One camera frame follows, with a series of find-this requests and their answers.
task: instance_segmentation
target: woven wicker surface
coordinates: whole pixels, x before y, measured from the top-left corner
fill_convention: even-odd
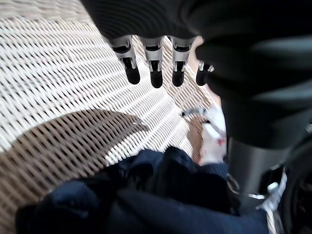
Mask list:
[[[164,85],[154,89],[134,38],[141,82],[128,83],[113,51],[77,0],[0,3],[0,233],[14,232],[18,206],[65,180],[146,147],[184,149],[198,160],[201,125],[181,109],[209,106],[186,69],[171,84],[164,41]]]

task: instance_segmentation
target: robotic hand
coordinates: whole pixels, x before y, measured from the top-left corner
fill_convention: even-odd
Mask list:
[[[162,37],[173,42],[173,84],[180,86],[194,37],[203,36],[196,81],[221,97],[230,201],[239,214],[270,204],[272,191],[283,191],[283,165],[312,116],[312,2],[81,1],[132,84],[139,82],[133,34],[145,46],[155,88],[162,85]]]

